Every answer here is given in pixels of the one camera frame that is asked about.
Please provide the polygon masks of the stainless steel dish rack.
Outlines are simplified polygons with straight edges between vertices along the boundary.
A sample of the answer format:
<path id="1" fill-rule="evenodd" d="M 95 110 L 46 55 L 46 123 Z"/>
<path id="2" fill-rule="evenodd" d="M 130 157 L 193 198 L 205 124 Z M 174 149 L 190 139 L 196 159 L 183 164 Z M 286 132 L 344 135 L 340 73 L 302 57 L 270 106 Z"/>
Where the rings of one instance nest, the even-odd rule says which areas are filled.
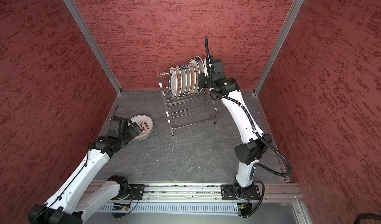
<path id="1" fill-rule="evenodd" d="M 208 121 L 217 122 L 217 108 L 207 92 L 200 91 L 190 96 L 171 99 L 169 71 L 157 71 L 157 77 L 169 131 L 172 136 L 181 128 Z"/>

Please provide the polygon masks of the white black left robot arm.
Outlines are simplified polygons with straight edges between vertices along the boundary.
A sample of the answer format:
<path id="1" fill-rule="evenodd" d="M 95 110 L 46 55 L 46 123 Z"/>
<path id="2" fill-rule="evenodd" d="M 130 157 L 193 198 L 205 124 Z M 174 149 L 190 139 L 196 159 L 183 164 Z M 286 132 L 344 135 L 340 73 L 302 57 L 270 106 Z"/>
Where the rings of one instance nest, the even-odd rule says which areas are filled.
<path id="1" fill-rule="evenodd" d="M 66 182 L 43 205 L 34 205 L 28 212 L 31 224 L 83 224 L 109 200 L 133 200 L 127 178 L 112 175 L 97 191 L 84 200 L 82 195 L 101 168 L 142 133 L 140 126 L 123 118 L 111 121 L 105 136 L 97 137 Z"/>

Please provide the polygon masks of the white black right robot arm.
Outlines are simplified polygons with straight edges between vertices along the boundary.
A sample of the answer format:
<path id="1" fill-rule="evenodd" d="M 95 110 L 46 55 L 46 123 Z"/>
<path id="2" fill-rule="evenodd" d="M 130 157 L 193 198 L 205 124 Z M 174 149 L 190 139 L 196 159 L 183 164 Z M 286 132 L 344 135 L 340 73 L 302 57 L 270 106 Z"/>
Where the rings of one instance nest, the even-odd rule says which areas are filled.
<path id="1" fill-rule="evenodd" d="M 201 65 L 198 76 L 199 87 L 207 88 L 211 95 L 221 100 L 238 128 L 242 144 L 235 147 L 235 154 L 240 163 L 234 179 L 234 193 L 240 199 L 246 198 L 254 189 L 255 165 L 259 163 L 267 150 L 265 144 L 256 135 L 263 134 L 263 131 L 249 112 L 236 80 L 226 77 L 222 61 L 209 62 L 206 58 L 204 62 L 197 63 Z"/>

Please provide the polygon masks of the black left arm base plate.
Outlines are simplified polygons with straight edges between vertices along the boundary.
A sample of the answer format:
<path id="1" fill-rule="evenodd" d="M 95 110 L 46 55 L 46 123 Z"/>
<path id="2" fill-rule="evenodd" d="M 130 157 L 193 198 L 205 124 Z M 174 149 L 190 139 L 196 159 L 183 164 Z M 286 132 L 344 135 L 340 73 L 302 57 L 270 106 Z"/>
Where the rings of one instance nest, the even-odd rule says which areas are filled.
<path id="1" fill-rule="evenodd" d="M 141 200 L 144 189 L 144 184 L 121 184 L 120 191 L 115 198 L 118 200 Z"/>

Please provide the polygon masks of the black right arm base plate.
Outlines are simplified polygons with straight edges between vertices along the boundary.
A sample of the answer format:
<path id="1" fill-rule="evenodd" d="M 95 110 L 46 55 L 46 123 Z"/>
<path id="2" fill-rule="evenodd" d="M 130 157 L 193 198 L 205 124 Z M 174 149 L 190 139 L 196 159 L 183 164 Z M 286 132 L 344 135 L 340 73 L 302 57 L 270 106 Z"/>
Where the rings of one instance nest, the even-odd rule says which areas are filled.
<path id="1" fill-rule="evenodd" d="M 241 187 L 239 184 L 223 184 L 220 186 L 222 200 L 242 200 L 259 201 L 261 198 L 259 187 L 251 184 L 248 187 Z"/>

